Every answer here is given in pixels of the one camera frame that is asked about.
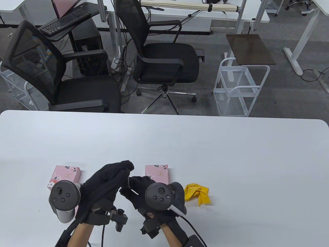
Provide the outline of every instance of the keyboard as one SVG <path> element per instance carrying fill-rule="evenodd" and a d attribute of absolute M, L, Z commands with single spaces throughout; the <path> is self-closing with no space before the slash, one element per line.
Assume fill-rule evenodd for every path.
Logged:
<path fill-rule="evenodd" d="M 53 36 L 54 34 L 75 25 L 77 22 L 81 22 L 81 20 L 86 20 L 90 17 L 91 13 L 78 8 L 66 16 L 40 27 L 39 30 L 46 36 Z"/>

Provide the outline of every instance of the black office chair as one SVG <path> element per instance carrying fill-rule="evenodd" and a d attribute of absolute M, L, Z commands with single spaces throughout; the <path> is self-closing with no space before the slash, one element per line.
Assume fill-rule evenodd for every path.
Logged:
<path fill-rule="evenodd" d="M 132 37 L 136 49 L 135 70 L 133 78 L 140 84 L 160 84 L 158 89 L 138 87 L 140 90 L 161 91 L 160 95 L 144 110 L 145 113 L 159 98 L 167 98 L 179 115 L 170 94 L 192 95 L 192 102 L 196 102 L 195 93 L 169 91 L 168 86 L 175 83 L 190 83 L 196 81 L 199 74 L 199 58 L 194 48 L 188 44 L 175 43 L 182 29 L 179 20 L 147 22 L 141 5 L 137 0 L 119 0 L 115 2 L 118 17 L 126 26 Z M 151 43 L 144 45 L 150 27 L 152 26 L 179 26 L 173 43 Z"/>
<path fill-rule="evenodd" d="M 100 72 L 108 59 L 106 51 L 61 54 L 31 23 L 22 21 L 2 65 L 38 89 L 49 101 L 49 111 L 120 113 L 121 95 L 111 76 L 62 81 L 68 61 L 92 56 L 103 61 Z"/>
<path fill-rule="evenodd" d="M 312 5 L 313 1 L 311 0 L 290 0 L 290 3 L 288 4 L 288 6 L 286 7 L 286 10 L 289 10 L 290 7 L 296 3 L 305 3 L 306 5 L 306 11 L 310 11 L 310 6 Z"/>

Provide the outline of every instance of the forearm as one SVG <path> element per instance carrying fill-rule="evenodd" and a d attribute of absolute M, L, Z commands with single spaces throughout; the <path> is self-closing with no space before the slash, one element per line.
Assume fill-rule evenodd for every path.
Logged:
<path fill-rule="evenodd" d="M 67 247 L 86 247 L 93 228 L 93 225 L 79 224 L 72 234 Z"/>
<path fill-rule="evenodd" d="M 178 240 L 178 238 L 173 234 L 167 224 L 163 224 L 160 226 L 170 247 L 182 247 L 182 243 Z"/>

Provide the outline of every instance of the yellow cloth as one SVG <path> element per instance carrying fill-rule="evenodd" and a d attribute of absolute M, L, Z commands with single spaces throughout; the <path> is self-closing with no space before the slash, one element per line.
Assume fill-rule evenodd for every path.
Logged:
<path fill-rule="evenodd" d="M 211 203 L 208 196 L 209 188 L 198 185 L 196 183 L 190 183 L 184 189 L 185 192 L 185 201 L 191 200 L 193 197 L 199 198 L 199 206 L 201 204 L 209 204 Z"/>

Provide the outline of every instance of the mesh chair back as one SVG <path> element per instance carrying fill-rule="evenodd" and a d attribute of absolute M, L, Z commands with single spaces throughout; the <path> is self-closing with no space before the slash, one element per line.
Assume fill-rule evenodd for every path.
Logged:
<path fill-rule="evenodd" d="M 66 63 L 60 51 L 28 21 L 18 26 L 3 66 L 38 89 L 50 104 L 55 104 Z"/>
<path fill-rule="evenodd" d="M 142 56 L 149 26 L 140 3 L 137 0 L 117 0 L 115 11 L 133 39 L 138 54 Z"/>

